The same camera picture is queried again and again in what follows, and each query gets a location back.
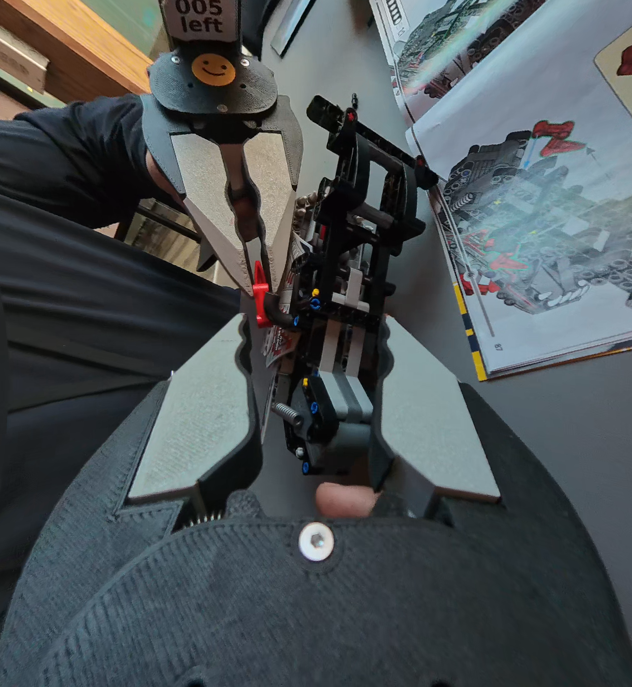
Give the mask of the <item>person's dark navy clothing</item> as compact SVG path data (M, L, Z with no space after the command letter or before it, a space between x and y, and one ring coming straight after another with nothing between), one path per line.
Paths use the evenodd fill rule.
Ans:
M240 309L239 293L0 195L11 332L0 490L0 623L49 514L157 381Z

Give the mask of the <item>grey dinosaur lego model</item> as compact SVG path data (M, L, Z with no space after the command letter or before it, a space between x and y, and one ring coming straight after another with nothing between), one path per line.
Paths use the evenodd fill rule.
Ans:
M390 259L426 225L417 193L438 182L413 157L322 96L308 119L328 133L333 179L295 202L286 269L267 293L264 424L279 418L305 476L345 476L367 454Z

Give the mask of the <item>flat dark panel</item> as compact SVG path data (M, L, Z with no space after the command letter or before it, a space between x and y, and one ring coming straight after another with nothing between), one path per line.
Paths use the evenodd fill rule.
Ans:
M290 1L271 42L273 51L283 58L315 1Z

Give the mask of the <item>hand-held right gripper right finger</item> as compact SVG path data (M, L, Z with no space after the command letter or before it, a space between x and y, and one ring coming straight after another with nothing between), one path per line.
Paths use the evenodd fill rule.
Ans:
M411 516L431 515L442 497L501 498L456 376L394 317L378 338L369 476Z

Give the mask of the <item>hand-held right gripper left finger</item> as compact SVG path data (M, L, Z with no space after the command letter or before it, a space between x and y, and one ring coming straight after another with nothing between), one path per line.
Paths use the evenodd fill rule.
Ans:
M173 375L128 499L225 505L262 467L260 417L245 314L221 328Z

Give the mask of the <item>black office chair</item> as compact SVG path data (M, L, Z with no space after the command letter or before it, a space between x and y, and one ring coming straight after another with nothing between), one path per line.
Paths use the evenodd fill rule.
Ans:
M113 227L116 240L192 273L197 271L200 236L186 214L146 199L130 219Z

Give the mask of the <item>person's left hand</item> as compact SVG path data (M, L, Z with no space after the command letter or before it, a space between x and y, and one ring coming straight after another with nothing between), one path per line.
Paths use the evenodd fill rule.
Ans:
M245 185L236 190L231 188L229 198L234 209L236 229L244 243L260 236L259 197L255 189Z

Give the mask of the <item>person's right hand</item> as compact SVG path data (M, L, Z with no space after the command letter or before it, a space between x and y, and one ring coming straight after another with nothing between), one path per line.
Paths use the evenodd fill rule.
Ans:
M362 519L372 514L379 497L370 487L325 482L317 487L314 502L326 519Z

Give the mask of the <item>person's left forearm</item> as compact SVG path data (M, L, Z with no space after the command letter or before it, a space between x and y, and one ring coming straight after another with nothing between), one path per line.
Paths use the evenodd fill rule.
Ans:
M152 174L140 96L98 97L0 121L0 196L97 229L140 201L181 210Z

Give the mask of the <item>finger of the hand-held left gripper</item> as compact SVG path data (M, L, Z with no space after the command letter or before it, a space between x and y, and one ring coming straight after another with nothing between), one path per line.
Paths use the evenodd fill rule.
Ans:
M296 193L279 133L259 133L244 144L244 162L258 198L258 241L267 282L277 291L284 275L292 233Z
M253 286L244 244L237 234L220 147L194 133L171 136L185 189L184 206L229 277L245 293Z

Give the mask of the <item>wooden post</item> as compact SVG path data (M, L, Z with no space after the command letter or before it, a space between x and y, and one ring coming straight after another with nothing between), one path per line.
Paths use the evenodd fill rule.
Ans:
M151 60L80 1L0 1L0 26L49 59L63 102L150 92Z

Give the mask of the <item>grey electrical box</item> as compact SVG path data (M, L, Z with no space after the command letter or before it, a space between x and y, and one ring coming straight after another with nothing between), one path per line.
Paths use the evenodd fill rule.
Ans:
M0 69L29 89L44 94L49 59L0 26Z

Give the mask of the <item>lego instruction booklet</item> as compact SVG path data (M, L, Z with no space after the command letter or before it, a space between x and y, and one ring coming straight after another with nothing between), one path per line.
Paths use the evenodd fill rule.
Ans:
M371 1L479 380L632 349L632 1Z

